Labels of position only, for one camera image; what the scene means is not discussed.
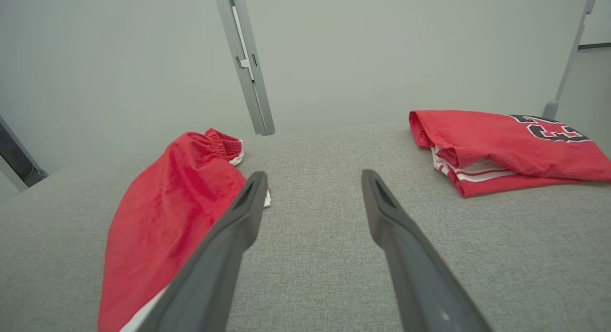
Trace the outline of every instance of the white stripe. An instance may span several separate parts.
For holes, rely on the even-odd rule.
[[[505,177],[507,175],[514,175],[514,171],[499,171],[499,172],[489,172],[480,175],[465,175],[462,173],[457,173],[456,177],[458,180],[466,180],[467,182],[484,182],[485,180],[494,179],[498,177]]]
[[[236,156],[235,158],[229,160],[229,163],[231,165],[234,166],[238,166],[238,164],[240,164],[240,162],[242,162],[242,160],[244,159],[244,149],[240,149],[240,155]]]
[[[456,173],[457,171],[464,172],[465,174],[456,173],[456,177],[458,178],[458,180],[466,180],[467,182],[484,182],[485,180],[516,174],[515,171],[511,171],[510,169],[502,166],[501,164],[498,164],[498,162],[495,162],[494,160],[488,157],[481,158],[473,164],[469,164],[463,168],[459,168],[449,164],[448,162],[437,156],[437,153],[439,151],[441,151],[441,147],[439,147],[438,145],[435,145],[435,147],[431,147],[433,166],[445,175],[448,175],[450,170],[454,171],[454,173]]]
[[[263,207],[267,208],[270,205],[271,205],[271,196],[269,195],[269,190],[268,190],[267,194],[265,195],[265,201],[263,203]]]
[[[123,326],[119,332],[133,332],[137,330],[140,325],[144,322],[144,319],[148,316],[148,313],[153,309],[157,301],[161,299],[161,295],[166,291],[168,287],[161,289],[155,297],[153,297],[149,302],[147,302],[142,308],[140,308],[131,319]]]

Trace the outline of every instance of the black device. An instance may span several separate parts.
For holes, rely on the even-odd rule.
[[[416,223],[372,170],[362,173],[373,240],[386,252],[403,328],[491,331]],[[256,240],[267,176],[254,173],[176,275],[138,332],[224,331],[242,254]]]
[[[418,225],[382,178],[362,173],[373,241],[384,250],[406,331],[486,332],[492,329]]]
[[[224,331],[242,254],[257,239],[267,175],[251,175],[193,251],[139,332]]]

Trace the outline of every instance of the red jersey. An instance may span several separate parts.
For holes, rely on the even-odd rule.
[[[611,182],[611,161],[552,119],[486,112],[410,112],[415,142],[463,197],[566,182]]]

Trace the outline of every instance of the fabric texture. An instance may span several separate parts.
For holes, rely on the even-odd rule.
[[[129,186],[108,231],[98,329],[118,332],[165,288],[246,179],[238,139],[187,132]]]
[[[416,143],[463,197],[568,182],[611,182],[596,143],[541,117],[458,110],[410,112]]]
[[[161,151],[67,168],[0,206],[0,330],[96,330],[111,219]],[[238,169],[266,171],[274,204],[242,259],[229,331],[402,330],[362,169],[382,176],[495,331],[611,324],[609,184],[463,199],[405,125],[245,139],[244,152]]]

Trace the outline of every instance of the metal frame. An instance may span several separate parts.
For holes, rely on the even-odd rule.
[[[581,16],[581,22],[579,23],[579,29],[577,31],[577,36],[575,36],[575,41],[573,42],[573,47],[571,49],[571,55],[569,55],[569,59],[567,61],[567,67],[565,68],[565,73],[562,75],[562,79],[560,80],[560,85],[558,86],[558,92],[556,92],[556,97],[554,98],[554,100],[549,101],[545,105],[545,108],[543,109],[544,118],[551,118],[551,119],[556,118],[556,112],[558,111],[560,97],[562,96],[562,92],[565,90],[565,84],[567,84],[569,73],[571,73],[572,62],[579,48],[579,42],[581,41],[583,29],[585,28],[585,17],[588,14],[592,14],[592,9],[594,8],[595,1],[596,0],[587,0],[585,3],[585,8],[583,9],[583,14]]]
[[[263,116],[263,122],[265,123],[265,129],[268,135],[275,134],[274,121],[271,116],[271,109],[269,108],[269,101],[267,97],[267,91],[265,90],[265,83],[263,81],[263,73],[261,71],[261,61],[257,53],[257,46],[255,45],[255,36],[253,34],[253,27],[251,26],[251,19],[248,16],[248,9],[246,8],[246,0],[233,0],[235,2],[235,8],[238,11],[238,17],[240,18],[240,24],[242,25],[242,35],[244,36],[244,43],[248,50],[248,56],[251,60],[251,69],[254,76],[254,86],[257,90],[257,96],[259,98],[259,107],[261,108],[261,114]]]
[[[579,45],[579,47],[577,47],[577,50],[582,50],[582,49],[596,49],[596,48],[606,48],[606,47],[611,47],[611,43],[597,43],[597,44],[584,44],[584,45]]]
[[[232,6],[234,4],[232,4],[232,1],[235,3],[236,11],[238,12],[238,18],[240,19],[240,25],[242,27],[242,35],[244,36],[244,44],[246,45],[248,54],[245,54],[242,49],[238,25],[233,16]],[[255,47],[253,30],[251,29],[251,21],[248,18],[246,3],[244,0],[216,0],[216,3],[219,8],[219,13],[221,14],[221,22],[225,29],[225,36],[227,36],[227,43],[229,43],[229,49],[231,50],[235,69],[238,73],[240,86],[242,86],[244,99],[246,99],[248,112],[251,115],[251,121],[253,121],[255,134],[259,136],[273,135],[275,133],[274,121],[271,116],[271,109],[269,108],[265,84],[263,83],[261,64],[258,58],[257,48]],[[240,62],[244,60],[246,56],[251,59],[251,70],[253,71],[254,79],[251,78],[248,68],[242,67],[242,63]]]
[[[11,165],[9,165],[9,163],[6,162],[2,156],[0,156],[0,171],[4,173],[10,182],[13,183],[15,188],[22,192],[28,187],[33,186],[37,182],[40,182],[44,178],[48,177],[47,173],[40,169],[40,166],[33,159],[32,155],[28,153],[26,147],[24,147],[17,136],[15,136],[15,133],[9,128],[2,116],[0,116],[0,134],[4,134],[3,139],[0,140],[0,149],[6,150],[6,147],[13,150],[18,149],[32,166],[32,173],[30,173],[29,177],[21,179],[16,171],[13,170],[13,167],[11,167]]]

